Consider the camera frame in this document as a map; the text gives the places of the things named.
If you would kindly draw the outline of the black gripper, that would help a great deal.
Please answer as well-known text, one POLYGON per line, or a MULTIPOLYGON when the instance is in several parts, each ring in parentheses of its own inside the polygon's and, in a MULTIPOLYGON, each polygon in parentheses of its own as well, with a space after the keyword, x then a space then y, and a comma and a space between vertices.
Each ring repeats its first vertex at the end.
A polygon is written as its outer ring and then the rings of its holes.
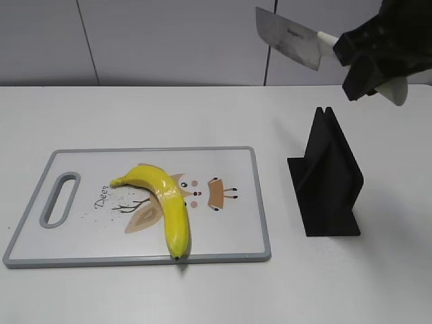
POLYGON ((351 65, 342 84, 350 101, 376 92, 388 76, 431 69, 430 1, 382 1, 369 23, 344 32, 333 46, 341 65, 351 65))

